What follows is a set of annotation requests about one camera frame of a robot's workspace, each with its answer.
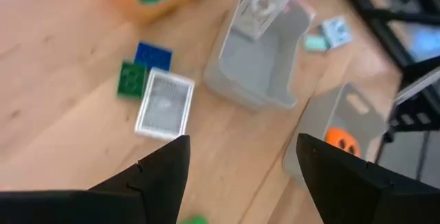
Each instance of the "wooden floor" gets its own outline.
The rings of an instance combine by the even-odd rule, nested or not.
[[[196,0],[140,27],[108,0],[0,0],[0,188],[87,189],[163,145],[134,135],[140,103],[116,98],[121,61],[133,58],[142,39],[173,49],[172,71],[197,81],[180,218],[321,223],[307,191],[281,168],[307,100],[352,81],[386,117],[399,72],[346,0],[307,0],[315,26],[343,14],[353,42],[327,53],[299,46],[294,109],[244,109],[201,81],[225,11],[236,1]]]

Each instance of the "clear plastic box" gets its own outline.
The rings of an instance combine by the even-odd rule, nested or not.
[[[214,44],[203,78],[217,93],[252,109],[290,109],[296,46],[308,30],[311,16],[296,0],[282,11],[259,40],[232,28],[240,1],[228,13]]]
[[[185,134],[194,81],[158,68],[148,77],[135,133],[169,142]]]

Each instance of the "gray plastic bin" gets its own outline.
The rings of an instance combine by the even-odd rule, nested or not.
[[[289,5],[257,41],[232,29],[239,5],[229,11],[203,75],[212,90],[253,109],[294,107],[290,79],[295,51],[311,18],[294,0]]]
[[[305,186],[296,156],[298,134],[306,133],[325,140],[329,127],[348,131],[359,142],[362,158],[370,143],[387,131],[387,124],[373,105],[351,83],[310,99],[283,157],[283,168]]]

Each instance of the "orange toy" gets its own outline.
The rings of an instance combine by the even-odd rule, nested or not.
[[[329,128],[325,136],[325,141],[336,148],[340,148],[360,158],[361,150],[358,141],[350,133],[340,128]]]

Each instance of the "black pointed object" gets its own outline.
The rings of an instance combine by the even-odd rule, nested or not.
[[[296,154],[324,224],[440,223],[440,191],[300,134]]]
[[[181,136],[88,191],[0,192],[0,223],[176,224],[189,162]]]

